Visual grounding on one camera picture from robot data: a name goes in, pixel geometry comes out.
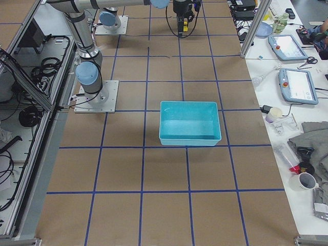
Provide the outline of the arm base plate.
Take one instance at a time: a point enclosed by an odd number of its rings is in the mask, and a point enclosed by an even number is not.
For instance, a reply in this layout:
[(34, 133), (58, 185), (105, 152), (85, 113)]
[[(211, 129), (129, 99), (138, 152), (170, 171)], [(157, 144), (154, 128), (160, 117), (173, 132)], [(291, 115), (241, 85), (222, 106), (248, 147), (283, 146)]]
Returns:
[(126, 35), (128, 18), (127, 15), (100, 15), (99, 23), (95, 29), (95, 35)]
[(100, 93), (95, 95), (86, 94), (77, 98), (75, 113), (114, 113), (116, 108), (119, 80), (104, 80)]

